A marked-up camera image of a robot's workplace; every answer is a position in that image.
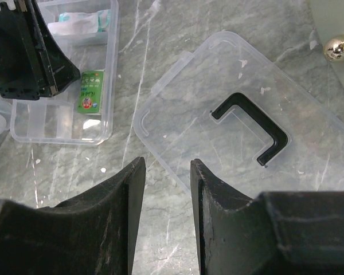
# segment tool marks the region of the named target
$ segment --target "silver knob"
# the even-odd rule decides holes
[[[330,62],[344,61],[344,34],[330,39],[323,47],[323,54]]]

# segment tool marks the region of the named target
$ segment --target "lid handle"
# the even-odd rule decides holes
[[[261,126],[273,138],[274,143],[263,152],[256,160],[261,166],[265,166],[275,155],[277,155],[287,144],[287,134],[277,126],[259,107],[242,93],[230,95],[214,112],[212,116],[220,119],[232,106],[237,105],[243,109],[254,121]]]

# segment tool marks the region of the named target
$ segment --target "clear plastic box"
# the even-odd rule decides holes
[[[39,3],[46,23],[64,12],[95,13],[111,9],[107,32],[81,36],[53,36],[65,55],[80,69],[104,69],[100,115],[77,112],[80,80],[63,93],[38,101],[13,100],[10,131],[19,142],[98,145],[112,134],[114,83],[118,56],[117,0],[61,0]]]
[[[273,138],[251,115],[234,105],[213,117],[237,92],[287,135],[286,146],[265,165],[257,157]],[[134,128],[188,192],[195,158],[252,198],[262,191],[344,190],[344,124],[231,32],[185,53],[154,85]]]

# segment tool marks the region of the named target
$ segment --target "marble surface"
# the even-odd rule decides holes
[[[191,200],[135,135],[135,110],[183,51],[229,30],[285,71],[344,122],[344,89],[322,57],[307,0],[120,0],[114,134],[97,147],[0,148],[0,198],[54,206],[144,156],[147,181],[134,274],[198,274]]]

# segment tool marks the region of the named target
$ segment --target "green box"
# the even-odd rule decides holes
[[[102,105],[103,70],[88,70],[81,75],[80,97],[77,111],[99,115]]]

